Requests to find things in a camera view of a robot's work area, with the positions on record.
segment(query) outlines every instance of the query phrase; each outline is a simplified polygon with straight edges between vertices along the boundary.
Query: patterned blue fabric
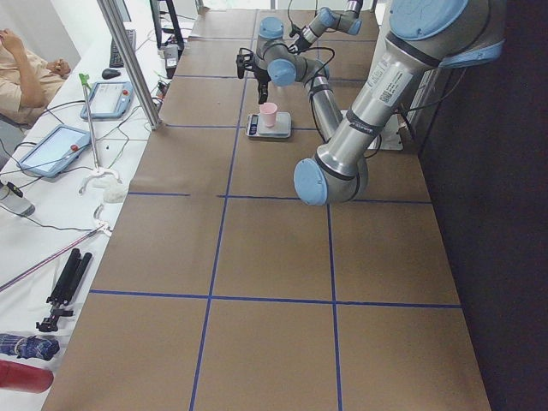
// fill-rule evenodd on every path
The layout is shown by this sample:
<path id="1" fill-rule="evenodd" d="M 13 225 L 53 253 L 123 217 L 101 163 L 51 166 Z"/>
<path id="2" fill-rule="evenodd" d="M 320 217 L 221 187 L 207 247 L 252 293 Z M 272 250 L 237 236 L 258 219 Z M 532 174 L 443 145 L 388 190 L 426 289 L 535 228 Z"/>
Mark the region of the patterned blue fabric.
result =
<path id="1" fill-rule="evenodd" d="M 53 338 L 45 340 L 37 337 L 0 334 L 0 353 L 2 354 L 49 361 L 57 351 L 59 351 L 59 342 Z"/>

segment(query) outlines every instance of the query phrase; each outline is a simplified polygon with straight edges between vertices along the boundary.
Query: keyboard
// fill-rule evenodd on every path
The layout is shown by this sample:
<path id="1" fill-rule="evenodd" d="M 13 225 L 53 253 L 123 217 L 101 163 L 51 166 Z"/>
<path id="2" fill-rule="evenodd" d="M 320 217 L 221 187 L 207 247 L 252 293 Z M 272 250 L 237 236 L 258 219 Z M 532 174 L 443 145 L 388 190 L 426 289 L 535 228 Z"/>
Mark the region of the keyboard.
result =
<path id="1" fill-rule="evenodd" d="M 135 50 L 135 46 L 137 45 L 137 32 L 133 28 L 128 28 L 126 29 L 126 35 L 128 36 L 129 43 Z M 122 56 L 120 55 L 120 51 L 118 50 L 118 47 L 116 47 L 116 44 L 114 43 L 114 39 L 112 39 L 112 41 L 110 42 L 109 67 L 111 68 L 123 67 Z"/>

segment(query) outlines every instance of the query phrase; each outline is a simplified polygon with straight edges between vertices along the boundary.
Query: digital scale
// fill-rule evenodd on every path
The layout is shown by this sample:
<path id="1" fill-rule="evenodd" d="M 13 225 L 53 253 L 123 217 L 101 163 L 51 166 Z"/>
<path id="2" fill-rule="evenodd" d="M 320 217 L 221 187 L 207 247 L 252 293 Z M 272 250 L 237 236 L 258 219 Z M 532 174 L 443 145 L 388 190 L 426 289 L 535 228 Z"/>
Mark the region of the digital scale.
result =
<path id="1" fill-rule="evenodd" d="M 134 95 L 134 87 L 129 81 L 98 81 L 90 91 L 90 107 L 93 120 L 116 120 L 121 118 Z M 86 106 L 80 117 L 87 121 Z"/>
<path id="2" fill-rule="evenodd" d="M 250 139 L 285 140 L 291 135 L 291 115 L 278 112 L 276 124 L 266 127 L 259 114 L 250 114 L 247 116 L 246 135 Z"/>
<path id="3" fill-rule="evenodd" d="M 88 131 L 60 124 L 19 160 L 22 170 L 37 176 L 55 177 L 90 145 Z"/>

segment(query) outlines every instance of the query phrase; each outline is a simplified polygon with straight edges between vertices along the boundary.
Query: blue grid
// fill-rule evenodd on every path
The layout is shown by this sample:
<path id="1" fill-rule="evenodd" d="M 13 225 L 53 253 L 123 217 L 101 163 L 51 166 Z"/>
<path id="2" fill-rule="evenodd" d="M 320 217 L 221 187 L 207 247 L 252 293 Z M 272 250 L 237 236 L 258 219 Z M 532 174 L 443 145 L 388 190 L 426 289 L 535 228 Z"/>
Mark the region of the blue grid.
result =
<path id="1" fill-rule="evenodd" d="M 255 28 L 257 24 L 258 11 L 255 14 L 255 22 L 253 26 L 253 32 L 255 33 Z M 254 39 L 239 39 L 239 40 L 248 40 L 250 41 L 250 49 L 253 47 Z M 340 39 L 330 39 L 326 41 L 347 41 Z M 354 42 L 375 42 L 376 40 L 351 40 Z M 213 79 L 236 79 L 236 76 L 221 76 L 221 75 L 184 75 L 176 74 L 176 77 L 184 78 L 213 78 Z M 240 102 L 240 111 L 238 116 L 238 121 L 236 126 L 200 126 L 200 125 L 176 125 L 176 124 L 167 124 L 168 127 L 173 128 L 227 128 L 235 130 L 235 142 L 232 149 L 232 157 L 230 160 L 229 167 L 229 178 L 227 181 L 227 187 L 225 194 L 219 194 L 218 198 L 224 199 L 223 211 L 221 217 L 221 223 L 219 226 L 218 237 L 217 237 L 217 248 L 215 253 L 215 259 L 213 263 L 213 268 L 211 272 L 211 281 L 209 292 L 207 295 L 193 295 L 193 294 L 172 294 L 172 293 L 148 293 L 148 292 L 137 292 L 137 291 L 122 291 L 122 290 L 105 290 L 105 289 L 91 289 L 90 293 L 98 295 L 120 295 L 120 296 L 139 296 L 139 297 L 159 297 L 159 298 L 181 298 L 181 299 L 195 299 L 206 301 L 205 308 L 205 317 L 204 323 L 202 326 L 201 338 L 200 338 L 200 348 L 198 353 L 197 364 L 194 372 L 194 384 L 191 395 L 191 400 L 189 404 L 189 411 L 194 411 L 194 405 L 196 401 L 196 396 L 199 388 L 200 381 L 200 368 L 202 364 L 204 349 L 206 345 L 207 329 L 209 323 L 209 316 L 211 311 L 211 302 L 212 301 L 253 301 L 253 302 L 268 302 L 268 303 L 285 303 L 285 304 L 313 304 L 313 305 L 331 305 L 333 313 L 333 343 L 335 349 L 335 368 L 336 368 L 336 382 L 337 382 L 337 404 L 338 411 L 343 411 L 343 382 L 342 382 L 342 373 L 341 373 L 341 361 L 340 361 L 340 348 L 339 348 L 339 330 L 338 330 L 338 314 L 337 307 L 339 306 L 366 306 L 366 307 L 400 307 L 400 308 L 429 308 L 429 309 L 462 309 L 462 306 L 459 304 L 421 304 L 421 303 L 401 303 L 401 302 L 390 302 L 390 301 L 339 301 L 337 299 L 337 289 L 336 289 L 336 268 L 334 261 L 334 252 L 333 252 L 333 238 L 332 238 L 332 229 L 331 229 L 331 207 L 327 205 L 325 207 L 327 214 L 327 229 L 328 229 L 328 239 L 329 239 L 329 254 L 330 254 L 330 268 L 331 268 L 331 300 L 314 300 L 314 299 L 291 299 L 291 298 L 265 298 L 265 297 L 252 297 L 252 296 L 230 296 L 230 295 L 214 295 L 213 290 L 215 288 L 215 280 L 217 275 L 217 263 L 219 259 L 220 249 L 223 241 L 223 228 L 224 221 L 226 218 L 226 210 L 229 200 L 291 200 L 291 201 L 300 201 L 297 197 L 276 197 L 276 196 L 251 196 L 251 195 L 233 195 L 230 194 L 230 183 L 232 181 L 232 172 L 234 169 L 235 154 L 238 146 L 238 137 L 240 131 L 243 129 L 241 125 L 243 105 L 246 96 L 247 90 L 247 80 L 253 80 L 253 77 L 245 76 L 243 92 L 241 95 Z M 350 80 L 350 79 L 335 79 L 339 81 L 359 81 L 364 82 L 364 80 Z M 315 128 L 293 128 L 293 130 L 314 130 Z M 183 196 L 188 197 L 191 194 L 180 194 L 180 193 L 153 193 L 153 192 L 129 192 L 130 195 L 157 195 L 157 196 Z M 416 201 L 416 200 L 372 200 L 372 199 L 363 199 L 363 200 L 354 200 L 354 202 L 361 203 L 392 203 L 392 204 L 410 204 L 410 205 L 430 205 L 430 201 Z"/>

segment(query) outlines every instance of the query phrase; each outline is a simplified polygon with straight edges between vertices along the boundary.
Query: person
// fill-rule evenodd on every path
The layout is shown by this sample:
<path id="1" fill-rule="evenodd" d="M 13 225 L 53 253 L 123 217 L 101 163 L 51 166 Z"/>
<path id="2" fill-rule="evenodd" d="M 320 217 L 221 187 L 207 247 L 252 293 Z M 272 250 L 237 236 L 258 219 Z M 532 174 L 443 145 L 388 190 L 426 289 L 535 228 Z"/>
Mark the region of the person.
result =
<path id="1" fill-rule="evenodd" d="M 25 48 L 10 29 L 0 30 L 0 114 L 32 126 L 63 85 L 70 67 L 48 63 Z"/>

